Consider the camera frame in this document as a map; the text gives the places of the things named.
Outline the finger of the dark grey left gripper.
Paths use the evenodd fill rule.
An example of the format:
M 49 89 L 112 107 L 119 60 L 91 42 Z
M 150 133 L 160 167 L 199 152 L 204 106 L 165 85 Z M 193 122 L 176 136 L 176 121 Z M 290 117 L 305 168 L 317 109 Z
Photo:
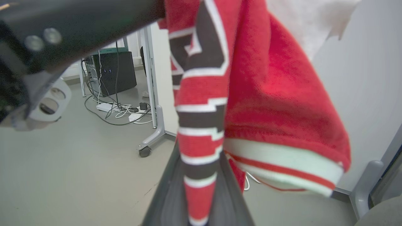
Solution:
M 2 0 L 1 75 L 64 70 L 164 16 L 162 0 Z

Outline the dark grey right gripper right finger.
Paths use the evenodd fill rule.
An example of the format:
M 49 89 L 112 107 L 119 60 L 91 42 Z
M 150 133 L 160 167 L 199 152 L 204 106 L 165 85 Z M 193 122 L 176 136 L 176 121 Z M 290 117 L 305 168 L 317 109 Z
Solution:
M 220 154 L 210 226 L 254 226 L 237 179 L 224 153 Z

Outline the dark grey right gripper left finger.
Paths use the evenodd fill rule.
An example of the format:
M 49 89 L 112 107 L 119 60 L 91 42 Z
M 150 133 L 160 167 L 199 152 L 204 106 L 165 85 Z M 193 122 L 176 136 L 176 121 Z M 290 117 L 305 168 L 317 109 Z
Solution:
M 182 162 L 177 143 L 158 183 L 142 225 L 188 226 Z

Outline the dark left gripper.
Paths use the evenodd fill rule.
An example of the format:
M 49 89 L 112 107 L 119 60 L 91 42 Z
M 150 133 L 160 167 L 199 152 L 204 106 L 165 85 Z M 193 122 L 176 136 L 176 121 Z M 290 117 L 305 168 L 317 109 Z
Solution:
M 40 130 L 61 119 L 72 93 L 63 70 L 27 73 L 22 61 L 1 42 L 1 127 Z

